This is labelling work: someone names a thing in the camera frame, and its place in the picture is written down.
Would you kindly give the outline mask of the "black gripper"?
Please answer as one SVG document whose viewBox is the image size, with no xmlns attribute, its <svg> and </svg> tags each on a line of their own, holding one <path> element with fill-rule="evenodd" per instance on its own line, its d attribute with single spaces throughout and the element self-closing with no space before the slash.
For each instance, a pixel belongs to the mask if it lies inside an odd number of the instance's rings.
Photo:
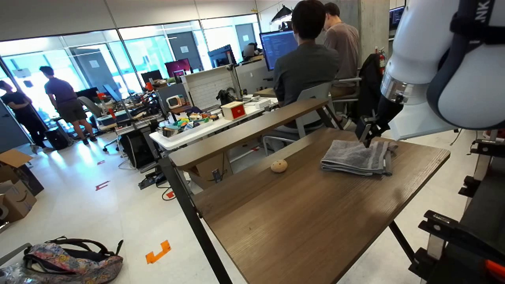
<svg viewBox="0 0 505 284">
<path fill-rule="evenodd" d="M 374 138 L 381 138 L 388 130 L 388 124 L 403 111 L 403 108 L 404 105 L 401 102 L 381 99 L 370 114 L 358 119 L 355 130 L 358 141 L 365 147 L 370 147 Z"/>
</svg>

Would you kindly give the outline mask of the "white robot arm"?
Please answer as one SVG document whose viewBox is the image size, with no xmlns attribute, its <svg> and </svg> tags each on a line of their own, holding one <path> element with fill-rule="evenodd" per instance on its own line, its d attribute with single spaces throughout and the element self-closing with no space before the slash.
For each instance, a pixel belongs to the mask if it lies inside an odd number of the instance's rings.
<svg viewBox="0 0 505 284">
<path fill-rule="evenodd" d="M 409 0 L 358 141 L 504 127 L 505 0 Z"/>
</svg>

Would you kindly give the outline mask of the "black perforated robot base table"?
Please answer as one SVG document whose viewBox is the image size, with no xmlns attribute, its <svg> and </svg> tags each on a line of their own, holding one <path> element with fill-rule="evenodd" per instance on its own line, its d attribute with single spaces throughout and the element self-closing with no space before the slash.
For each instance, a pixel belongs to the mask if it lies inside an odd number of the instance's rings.
<svg viewBox="0 0 505 284">
<path fill-rule="evenodd" d="M 475 140 L 472 154 L 488 158 L 483 177 L 466 177 L 471 200 L 459 222 L 428 211 L 420 229 L 441 241 L 441 256 L 418 250 L 409 267 L 426 284 L 505 284 L 505 144 Z"/>
</svg>

